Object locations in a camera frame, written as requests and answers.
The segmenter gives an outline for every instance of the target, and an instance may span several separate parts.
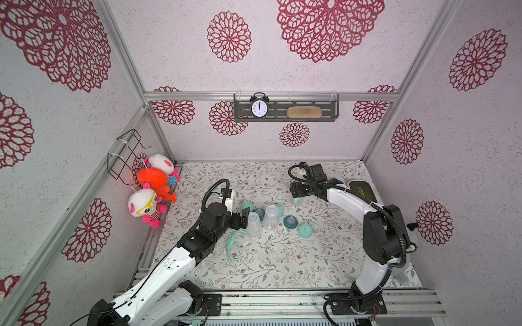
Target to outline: floral tablecloth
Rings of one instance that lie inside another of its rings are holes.
[[[366,259],[362,248],[362,224],[338,206],[316,197],[302,198],[295,206],[289,194],[291,178],[288,167],[296,163],[183,164],[181,182],[176,189],[177,202],[171,205],[167,215],[155,252],[155,263],[196,222],[201,200],[208,188],[217,180],[227,178],[235,190],[235,211],[239,211],[243,200],[250,200],[255,207],[262,208],[280,203],[284,206],[285,216],[291,214],[299,223],[309,222],[314,234],[303,239],[298,236],[297,229],[288,232],[280,224],[275,231],[263,229],[259,239],[237,237],[231,252],[238,261],[232,262],[224,249],[231,234],[228,231],[218,241],[214,252],[180,283],[191,280],[204,289],[350,287]],[[309,162],[314,163],[321,163],[328,177],[346,182],[367,181],[380,200],[363,162]],[[216,199],[217,195],[212,195],[208,203]],[[413,266],[406,270],[406,276],[406,282],[399,284],[391,278],[387,286],[421,286]]]

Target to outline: white plush toy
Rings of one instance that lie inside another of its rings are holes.
[[[150,226],[156,228],[160,225],[160,213],[167,211],[167,206],[158,205],[161,196],[158,196],[148,183],[144,184],[143,189],[138,190],[129,198],[128,208],[132,216],[140,217]]]
[[[162,170],[166,175],[174,172],[174,164],[166,156],[161,154],[154,154],[145,160],[145,164],[150,163],[152,167]]]
[[[167,175],[169,181],[167,186],[172,186],[180,180],[179,172],[177,168],[174,168],[174,164],[166,156],[161,154],[154,154],[145,160],[145,164],[149,167],[155,167],[161,170]]]

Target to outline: red flower motif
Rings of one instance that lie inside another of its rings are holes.
[[[291,123],[283,127],[279,133],[279,140],[288,147],[297,147],[304,144],[309,136],[308,127],[300,123]]]
[[[248,126],[247,122],[237,122],[234,119],[233,103],[221,101],[216,103],[208,114],[212,127],[223,135],[237,135],[242,133]]]
[[[0,22],[27,62],[51,81],[90,92],[107,80],[111,48],[91,1],[1,0]]]
[[[210,21],[207,40],[212,52],[224,62],[243,59],[252,43],[245,20],[230,11],[222,11]]]
[[[432,245],[443,245],[453,235],[453,220],[444,206],[427,201],[419,207],[416,221],[419,232]]]
[[[26,111],[0,92],[0,169],[23,161],[34,144]]]
[[[138,181],[138,172],[145,167],[143,161],[147,158],[148,156],[145,153],[139,153],[132,161],[132,177],[134,179],[134,183],[136,183],[136,185],[139,187],[141,187],[141,184]]]
[[[19,279],[20,276],[9,275],[0,281],[0,304]],[[29,305],[23,310],[16,325],[41,326],[47,320],[47,311],[51,306],[51,302],[49,301],[50,294],[51,291],[47,290],[47,282],[40,283],[38,292],[31,297]]]
[[[5,298],[19,279],[20,276],[9,275],[0,281],[0,305],[4,302]]]
[[[107,243],[111,234],[111,220],[107,205],[96,198],[62,249],[67,260],[86,262],[94,258]]]
[[[174,87],[164,86],[154,92],[181,92]],[[165,122],[172,125],[188,124],[194,118],[194,105],[192,101],[154,101],[151,102],[154,112]]]
[[[395,92],[396,89],[390,85],[380,85],[371,88],[368,92]],[[353,107],[355,120],[370,124],[381,120],[390,102],[387,101],[357,101]]]
[[[304,59],[332,61],[361,44],[384,0],[277,0],[281,37]]]
[[[17,326],[41,326],[47,320],[47,311],[51,306],[51,302],[49,301],[49,295],[51,291],[47,289],[47,282],[40,283],[38,287],[38,292],[36,292],[33,297],[31,297],[31,301],[29,301],[29,305],[25,308],[25,310],[18,318]]]
[[[421,153],[424,136],[417,121],[407,119],[401,122],[391,137],[391,153],[400,164],[408,164]]]
[[[484,30],[457,51],[449,68],[449,82],[459,91],[468,91],[493,77],[506,56],[506,35],[500,30]]]

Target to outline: alarm clock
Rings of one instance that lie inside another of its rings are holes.
[[[256,97],[256,94],[263,94],[262,98]],[[268,96],[264,93],[257,92],[250,97],[250,111],[255,118],[264,118],[268,114]]]

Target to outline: plush doll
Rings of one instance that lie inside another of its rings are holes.
[[[169,178],[162,170],[155,167],[142,168],[138,171],[136,177],[144,188],[145,184],[148,184],[147,187],[152,188],[164,200],[176,202],[176,194],[169,194],[170,187],[167,186]]]
[[[145,184],[143,189],[138,190],[129,198],[129,212],[132,216],[141,216],[145,223],[156,228],[160,225],[160,214],[167,211],[167,206],[158,205],[160,201],[161,196],[158,196],[154,190]]]
[[[167,178],[169,178],[166,183],[167,186],[172,186],[180,180],[180,176],[178,175],[180,170],[174,168],[172,161],[164,155],[155,154],[146,159],[145,164],[148,167],[155,167],[162,170],[167,175]]]

